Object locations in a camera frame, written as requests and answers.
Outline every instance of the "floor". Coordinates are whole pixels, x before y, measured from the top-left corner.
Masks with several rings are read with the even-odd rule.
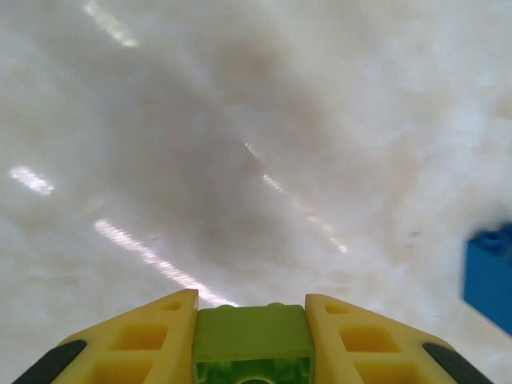
[[[512,216],[507,0],[0,4],[0,374],[180,290],[323,293],[444,338],[498,384],[512,338],[460,300]]]

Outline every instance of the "blue object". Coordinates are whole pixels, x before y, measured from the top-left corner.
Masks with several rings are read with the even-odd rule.
[[[468,241],[463,297],[512,336],[512,223]]]

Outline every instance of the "green lego brick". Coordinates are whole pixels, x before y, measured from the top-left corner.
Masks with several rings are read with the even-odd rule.
[[[200,310],[196,384],[311,384],[314,344],[301,306],[274,303]]]

